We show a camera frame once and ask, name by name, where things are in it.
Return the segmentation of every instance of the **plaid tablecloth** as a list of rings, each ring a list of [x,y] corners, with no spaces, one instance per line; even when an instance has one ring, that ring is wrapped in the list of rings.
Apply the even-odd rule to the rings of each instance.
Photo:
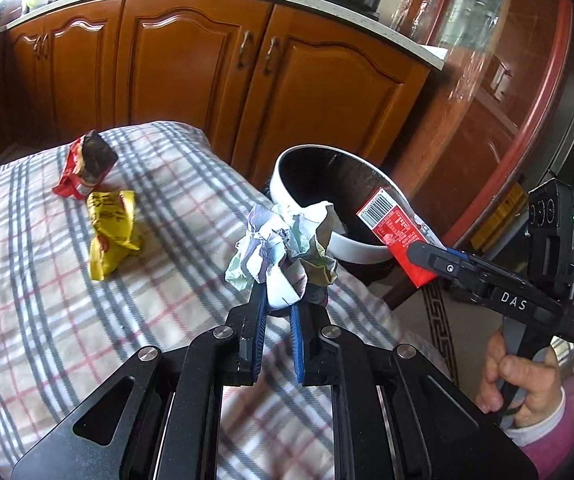
[[[215,157],[201,131],[156,122],[102,134],[119,160],[107,189],[134,189],[144,248],[104,282],[87,269],[83,202],[51,192],[67,147],[0,168],[0,473],[138,348],[187,345],[248,299],[224,281],[254,203],[269,204]],[[364,341],[416,345],[387,306],[339,271],[332,320]],[[224,394],[218,477],[333,478],[328,388],[296,382],[286,320],[271,318],[262,372]]]

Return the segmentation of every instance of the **pink sleeve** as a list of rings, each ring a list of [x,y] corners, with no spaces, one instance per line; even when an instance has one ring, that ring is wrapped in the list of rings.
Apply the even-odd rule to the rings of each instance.
[[[563,418],[541,439],[522,448],[544,480],[555,471],[574,445],[574,376],[564,382],[566,405]]]
[[[573,410],[569,410],[571,402],[572,398],[567,398],[563,418],[550,433],[522,448],[535,464],[541,480],[555,471],[574,445],[574,416]]]

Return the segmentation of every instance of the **red snack wrapper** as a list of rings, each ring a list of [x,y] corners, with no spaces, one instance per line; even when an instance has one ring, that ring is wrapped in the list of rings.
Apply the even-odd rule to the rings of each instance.
[[[116,152],[92,130],[71,143],[60,181],[51,190],[60,196],[84,200],[104,180],[117,160]]]
[[[392,187],[381,187],[356,214],[388,247],[414,285],[420,287],[436,275],[411,263],[406,256],[407,247],[416,240],[441,248],[444,246],[399,195]]]

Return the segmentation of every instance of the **yellow snack wrapper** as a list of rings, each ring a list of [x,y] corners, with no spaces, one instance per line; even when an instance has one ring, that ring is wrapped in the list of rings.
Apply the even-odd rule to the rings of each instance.
[[[87,210],[96,233],[89,247],[92,280],[105,279],[125,256],[140,250],[142,240],[134,226],[135,201],[132,190],[94,191],[87,197]]]

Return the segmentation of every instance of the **blue gripper pad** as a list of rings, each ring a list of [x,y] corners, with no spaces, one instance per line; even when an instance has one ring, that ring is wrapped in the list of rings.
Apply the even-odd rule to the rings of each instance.
[[[262,364],[262,348],[264,347],[264,332],[267,329],[267,314],[269,312],[269,301],[267,293],[264,292],[260,304],[258,305],[258,317],[256,319],[256,335],[254,336],[254,356],[253,370],[254,383],[258,380],[260,374],[260,365]]]
[[[298,379],[298,382],[302,384],[302,381],[305,378],[305,364],[302,332],[300,331],[300,316],[298,315],[297,303],[291,305],[289,325],[291,327],[291,352],[293,354],[293,368],[296,372],[296,378]]]
[[[445,247],[445,251],[447,251],[448,253],[453,254],[454,256],[459,256],[459,257],[461,257],[461,258],[464,259],[464,260],[468,260],[468,259],[469,259],[469,258],[467,257],[467,254],[466,254],[466,253],[464,253],[464,252],[462,252],[462,251],[459,251],[459,250],[457,250],[457,249],[453,249],[453,248],[451,248],[451,247]]]

